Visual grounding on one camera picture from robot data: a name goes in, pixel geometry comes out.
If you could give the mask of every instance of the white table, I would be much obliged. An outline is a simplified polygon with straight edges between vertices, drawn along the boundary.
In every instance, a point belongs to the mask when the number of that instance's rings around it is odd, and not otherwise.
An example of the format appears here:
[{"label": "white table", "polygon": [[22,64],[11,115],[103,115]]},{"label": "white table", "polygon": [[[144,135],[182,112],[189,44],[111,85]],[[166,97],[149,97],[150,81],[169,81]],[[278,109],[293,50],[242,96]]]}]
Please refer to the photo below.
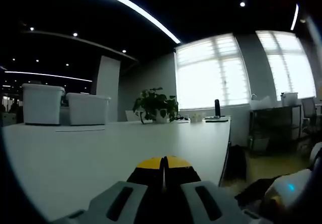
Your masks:
[{"label": "white table", "polygon": [[230,120],[217,123],[111,123],[106,126],[4,128],[9,161],[32,203],[48,220],[78,209],[152,157],[174,155],[202,180],[219,184]]}]

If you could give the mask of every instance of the white plastic bin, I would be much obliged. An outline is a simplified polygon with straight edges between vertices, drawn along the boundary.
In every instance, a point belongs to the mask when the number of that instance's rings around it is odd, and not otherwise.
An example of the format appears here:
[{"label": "white plastic bin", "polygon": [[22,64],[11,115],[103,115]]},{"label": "white plastic bin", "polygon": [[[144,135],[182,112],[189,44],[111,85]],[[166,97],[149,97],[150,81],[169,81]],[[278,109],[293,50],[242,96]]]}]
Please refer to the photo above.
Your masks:
[{"label": "white plastic bin", "polygon": [[68,93],[71,125],[100,125],[106,123],[109,97]]},{"label": "white plastic bin", "polygon": [[63,87],[23,84],[24,122],[29,124],[59,125]]}]

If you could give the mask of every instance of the blue light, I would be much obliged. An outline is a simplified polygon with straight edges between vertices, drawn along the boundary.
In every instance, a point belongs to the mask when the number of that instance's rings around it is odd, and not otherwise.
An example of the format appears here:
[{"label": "blue light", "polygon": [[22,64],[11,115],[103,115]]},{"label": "blue light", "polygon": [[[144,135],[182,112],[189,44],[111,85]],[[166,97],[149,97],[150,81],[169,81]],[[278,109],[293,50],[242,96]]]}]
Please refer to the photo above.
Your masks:
[{"label": "blue light", "polygon": [[294,186],[291,184],[288,184],[288,187],[290,188],[291,191],[294,191]]}]

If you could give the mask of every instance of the ceiling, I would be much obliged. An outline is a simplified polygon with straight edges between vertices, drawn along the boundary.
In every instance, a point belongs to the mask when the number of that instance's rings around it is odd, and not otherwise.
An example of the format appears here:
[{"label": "ceiling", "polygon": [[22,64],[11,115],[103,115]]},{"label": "ceiling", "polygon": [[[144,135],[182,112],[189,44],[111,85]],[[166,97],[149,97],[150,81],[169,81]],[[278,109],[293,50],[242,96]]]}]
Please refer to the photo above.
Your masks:
[{"label": "ceiling", "polygon": [[[320,25],[320,0],[131,0],[182,43],[223,33],[247,33],[270,29],[290,31],[295,5],[300,5],[294,32],[306,37],[304,12]],[[244,1],[244,8],[239,3]],[[170,53],[177,46],[165,33],[137,12],[116,0],[6,0],[0,65],[28,71],[92,80],[101,55],[120,60],[121,72],[135,63]],[[35,30],[59,33],[92,41],[126,54],[137,61],[92,45],[56,36],[23,33]],[[28,80],[69,86],[82,92],[91,83],[52,77],[6,74],[7,83],[19,92]]]}]

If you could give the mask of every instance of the window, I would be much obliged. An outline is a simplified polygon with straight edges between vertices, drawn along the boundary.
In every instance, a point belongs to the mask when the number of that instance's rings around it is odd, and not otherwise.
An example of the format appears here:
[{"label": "window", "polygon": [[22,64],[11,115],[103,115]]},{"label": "window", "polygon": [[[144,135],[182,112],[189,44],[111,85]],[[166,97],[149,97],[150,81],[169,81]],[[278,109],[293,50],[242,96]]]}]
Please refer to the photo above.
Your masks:
[{"label": "window", "polygon": [[232,34],[211,37],[177,48],[177,95],[180,109],[239,105],[250,100],[249,81]]},{"label": "window", "polygon": [[270,64],[277,100],[282,92],[298,92],[299,98],[315,97],[312,70],[300,41],[294,34],[257,31]]}]

